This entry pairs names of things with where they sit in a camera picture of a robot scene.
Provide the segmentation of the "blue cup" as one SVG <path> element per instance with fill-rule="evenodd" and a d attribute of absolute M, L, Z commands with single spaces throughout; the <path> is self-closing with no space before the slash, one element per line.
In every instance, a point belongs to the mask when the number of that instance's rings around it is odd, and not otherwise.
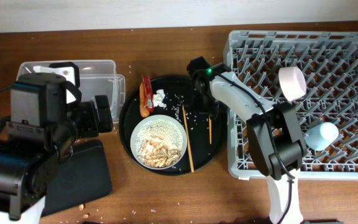
<path fill-rule="evenodd" d="M 323 151 L 337 139 L 339 130 L 334 124 L 324 122 L 310 128 L 306 133 L 307 146 L 315 151 Z"/>

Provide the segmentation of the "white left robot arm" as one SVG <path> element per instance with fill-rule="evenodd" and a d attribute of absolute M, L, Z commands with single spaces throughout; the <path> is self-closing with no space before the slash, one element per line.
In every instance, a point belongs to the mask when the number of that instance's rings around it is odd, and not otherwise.
<path fill-rule="evenodd" d="M 73 62 L 36 68 L 9 89 L 11 113 L 0 120 L 0 223 L 38 223 L 108 195 L 98 141 L 113 129 L 107 96 L 83 101 Z"/>

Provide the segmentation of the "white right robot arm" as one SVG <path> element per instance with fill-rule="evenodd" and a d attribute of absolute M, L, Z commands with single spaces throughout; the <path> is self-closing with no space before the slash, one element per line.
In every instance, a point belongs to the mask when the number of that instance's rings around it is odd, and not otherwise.
<path fill-rule="evenodd" d="M 190 106 L 197 113 L 216 118 L 222 103 L 245 122 L 248 152 L 267 179 L 270 221 L 302 223 L 298 179 L 307 148 L 292 105 L 258 95 L 223 63 L 211 66 L 204 57 L 198 57 L 186 70 L 194 94 Z"/>

